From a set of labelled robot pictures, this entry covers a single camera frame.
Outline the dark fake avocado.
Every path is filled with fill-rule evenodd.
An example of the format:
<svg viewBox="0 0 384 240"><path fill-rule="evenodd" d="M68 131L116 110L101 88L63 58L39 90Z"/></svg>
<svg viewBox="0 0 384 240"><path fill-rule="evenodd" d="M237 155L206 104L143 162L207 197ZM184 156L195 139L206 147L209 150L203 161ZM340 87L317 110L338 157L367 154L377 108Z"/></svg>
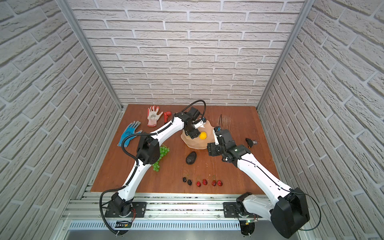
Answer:
<svg viewBox="0 0 384 240"><path fill-rule="evenodd" d="M196 162L196 159L197 159L197 153L193 151L190 154L188 154L188 156L186 157L186 163L188 165L193 165Z"/></svg>

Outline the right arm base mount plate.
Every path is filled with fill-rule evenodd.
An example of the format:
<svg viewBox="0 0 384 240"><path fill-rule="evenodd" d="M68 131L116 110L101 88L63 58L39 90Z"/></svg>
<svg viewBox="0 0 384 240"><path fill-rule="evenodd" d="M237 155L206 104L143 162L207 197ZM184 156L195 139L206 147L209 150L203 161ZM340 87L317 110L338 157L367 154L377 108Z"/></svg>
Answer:
<svg viewBox="0 0 384 240"><path fill-rule="evenodd" d="M225 218L261 218L259 215L248 213L245 208L237 202L224 202L223 209Z"/></svg>

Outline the green fake grape bunch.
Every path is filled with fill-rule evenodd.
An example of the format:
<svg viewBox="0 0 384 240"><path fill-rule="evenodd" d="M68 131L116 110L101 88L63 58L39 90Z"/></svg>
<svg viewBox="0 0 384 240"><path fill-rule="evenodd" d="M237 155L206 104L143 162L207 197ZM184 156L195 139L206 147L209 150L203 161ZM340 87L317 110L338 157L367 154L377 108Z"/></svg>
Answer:
<svg viewBox="0 0 384 240"><path fill-rule="evenodd" d="M160 170L160 164L159 164L159 162L160 162L160 160L161 160L162 158L164 158L169 152L170 152L170 148L168 148L167 146L164 146L164 145L161 145L161 146L160 146L160 156L159 156L158 160L152 165L153 170L154 170L155 172L159 172L159 170Z"/></svg>

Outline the yellow fake lemon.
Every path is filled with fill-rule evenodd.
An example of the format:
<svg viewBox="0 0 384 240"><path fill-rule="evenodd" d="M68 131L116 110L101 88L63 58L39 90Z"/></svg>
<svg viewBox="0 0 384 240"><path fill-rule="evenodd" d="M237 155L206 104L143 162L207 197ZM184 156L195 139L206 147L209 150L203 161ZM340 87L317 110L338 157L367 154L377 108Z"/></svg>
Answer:
<svg viewBox="0 0 384 240"><path fill-rule="evenodd" d="M200 135L199 135L199 138L201 140L205 140L207 138L207 133L206 132L201 132Z"/></svg>

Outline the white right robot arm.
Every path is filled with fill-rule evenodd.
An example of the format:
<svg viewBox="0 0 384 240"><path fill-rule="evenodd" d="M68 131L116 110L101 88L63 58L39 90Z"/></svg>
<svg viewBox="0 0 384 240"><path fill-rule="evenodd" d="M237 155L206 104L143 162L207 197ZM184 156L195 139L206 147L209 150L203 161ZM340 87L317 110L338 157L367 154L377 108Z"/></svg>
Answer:
<svg viewBox="0 0 384 240"><path fill-rule="evenodd" d="M215 141L207 145L209 156L221 156L223 162L246 173L268 197L268 200L262 200L250 192L242 194L235 203L239 214L269 220L287 239L310 220L306 195L300 188L292 189L276 178L250 149L235 143L229 130L215 127L213 133Z"/></svg>

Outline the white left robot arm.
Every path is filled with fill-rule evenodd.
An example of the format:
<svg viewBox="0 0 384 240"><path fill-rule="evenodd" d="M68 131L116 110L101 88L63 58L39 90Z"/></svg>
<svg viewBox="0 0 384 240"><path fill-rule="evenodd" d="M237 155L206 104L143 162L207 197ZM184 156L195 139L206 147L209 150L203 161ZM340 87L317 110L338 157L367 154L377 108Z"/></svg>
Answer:
<svg viewBox="0 0 384 240"><path fill-rule="evenodd" d="M115 190L109 203L109 209L120 216L126 216L131 211L131 203L135 192L149 167L155 164L161 156L160 146L172 135L183 130L191 139L200 135L199 127L206 123L205 113L200 113L194 107L187 112L182 110L174 114L173 118L163 127L152 133L136 134L140 137L137 154L131 155L122 146L123 152L135 160L127 180L122 187Z"/></svg>

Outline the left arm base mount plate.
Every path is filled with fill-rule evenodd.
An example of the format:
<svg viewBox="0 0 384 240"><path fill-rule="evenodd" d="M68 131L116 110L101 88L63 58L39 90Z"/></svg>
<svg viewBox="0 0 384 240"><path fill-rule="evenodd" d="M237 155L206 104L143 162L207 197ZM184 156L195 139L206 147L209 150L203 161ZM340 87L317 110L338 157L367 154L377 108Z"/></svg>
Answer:
<svg viewBox="0 0 384 240"><path fill-rule="evenodd" d="M136 218L143 218L146 213L147 202L132 202L131 204L124 206L123 210L118 210L114 207L114 204L109 201L105 211L105 217L107 218L133 218L136 214Z"/></svg>

